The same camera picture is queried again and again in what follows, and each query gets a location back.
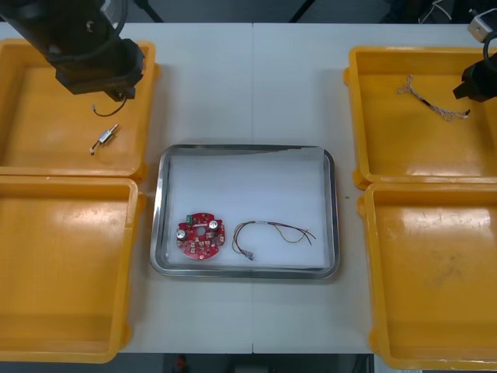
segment floor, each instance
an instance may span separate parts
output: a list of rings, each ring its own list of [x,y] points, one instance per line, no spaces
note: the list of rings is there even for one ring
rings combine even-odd
[[[149,0],[165,22],[287,23],[304,0]],[[388,0],[316,0],[302,23],[378,23]],[[130,3],[128,22],[150,22]]]
[[[108,364],[0,363],[2,373],[172,373],[175,354],[118,354]],[[274,373],[331,373],[353,370],[356,355],[187,355],[189,373],[254,372],[271,367]]]

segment small metal connector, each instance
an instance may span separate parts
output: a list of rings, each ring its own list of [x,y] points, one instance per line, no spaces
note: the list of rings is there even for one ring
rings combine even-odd
[[[90,154],[94,155],[95,154],[95,148],[100,145],[105,145],[109,140],[114,136],[114,132],[116,129],[119,127],[119,124],[114,125],[111,129],[105,131],[103,134],[100,135],[99,139],[97,142],[90,148]]]
[[[254,260],[254,253],[252,251],[242,250],[242,254],[249,260]]]
[[[483,43],[485,42],[487,36],[493,31],[493,27],[495,27],[495,24],[492,25],[491,22],[491,20],[494,20],[495,17],[497,17],[497,8],[478,14],[472,19],[471,23],[467,27],[467,30],[476,40]]]

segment colored wire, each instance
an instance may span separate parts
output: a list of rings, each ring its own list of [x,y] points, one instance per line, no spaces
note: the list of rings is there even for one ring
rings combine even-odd
[[[312,233],[309,232],[309,229],[302,229],[302,228],[294,227],[292,225],[287,225],[287,224],[283,224],[283,223],[277,223],[277,222],[274,222],[274,221],[247,221],[245,223],[241,223],[241,224],[238,224],[236,226],[235,231],[233,232],[233,241],[231,243],[231,248],[237,254],[242,254],[243,256],[245,256],[249,260],[254,260],[254,253],[251,252],[251,251],[248,251],[248,250],[244,250],[244,249],[242,249],[240,247],[240,245],[238,244],[238,235],[240,234],[240,231],[244,227],[246,227],[247,225],[250,225],[250,224],[267,224],[267,225],[272,225],[279,232],[279,234],[281,235],[281,237],[286,242],[288,242],[288,243],[298,243],[298,242],[302,241],[302,239],[306,238],[307,241],[309,242],[309,245],[312,246],[312,242],[311,242],[311,239],[309,238],[309,236],[312,237],[313,239],[316,239],[316,237]],[[287,239],[284,236],[283,232],[281,231],[281,228],[294,229],[294,230],[299,231],[300,233],[302,233],[302,236],[298,240],[291,241],[291,240]]]
[[[111,117],[112,115],[114,115],[117,112],[119,112],[119,110],[121,110],[124,107],[124,105],[126,104],[126,102],[127,102],[127,97],[124,97],[123,103],[121,103],[121,105],[117,109],[115,109],[112,113],[108,113],[108,114],[97,113],[95,105],[92,105],[92,110],[93,110],[93,113],[95,113],[99,117]]]
[[[412,88],[412,75],[407,76],[407,82],[405,85],[397,89],[397,93],[407,93],[410,92],[413,96],[415,96],[417,99],[419,99],[422,103],[427,105],[431,110],[434,112],[440,114],[443,119],[451,121],[454,118],[459,118],[459,119],[466,119],[471,110],[466,110],[466,111],[450,111],[450,110],[445,110],[442,109],[441,107],[435,106],[431,103],[429,103],[427,100],[422,98],[422,96],[417,93],[414,88]]]

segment wire connector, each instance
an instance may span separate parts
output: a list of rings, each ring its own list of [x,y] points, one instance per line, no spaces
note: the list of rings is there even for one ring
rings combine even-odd
[[[249,259],[249,260],[254,260],[254,253],[252,251],[247,251],[247,250],[243,250],[243,249],[240,249],[240,252],[242,253],[242,255]]]

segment wire harness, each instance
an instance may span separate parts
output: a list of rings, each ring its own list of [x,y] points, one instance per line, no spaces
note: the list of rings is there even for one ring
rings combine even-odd
[[[431,110],[435,113],[438,113],[442,116],[443,119],[447,121],[452,121],[455,118],[458,119],[466,119],[471,112],[471,110],[466,111],[450,111],[442,109],[441,107],[435,106],[429,103],[426,99],[424,99],[419,93],[417,93],[414,88],[412,88],[412,75],[407,75],[407,82],[405,85],[397,89],[397,94],[408,93],[410,92],[414,97],[416,97],[419,101],[427,105]]]
[[[251,224],[272,225],[279,232],[281,237],[288,243],[298,243],[298,242],[302,241],[304,238],[306,238],[307,241],[309,242],[309,245],[312,246],[311,238],[316,239],[316,237],[312,233],[309,232],[308,228],[307,229],[298,228],[298,227],[294,227],[292,225],[277,223],[274,221],[255,221],[255,220],[254,221],[246,221],[245,223],[241,223],[241,224],[238,224],[236,226],[235,231],[233,232],[233,242],[231,243],[231,248],[237,254],[242,254],[245,258],[247,258],[249,260],[254,260],[254,253],[252,251],[248,251],[248,250],[242,249],[240,247],[240,245],[238,243],[238,236],[240,235],[240,231],[244,227],[246,227],[247,225],[251,225]],[[282,228],[289,228],[289,229],[299,231],[300,233],[302,233],[302,236],[297,240],[290,240],[284,236]]]

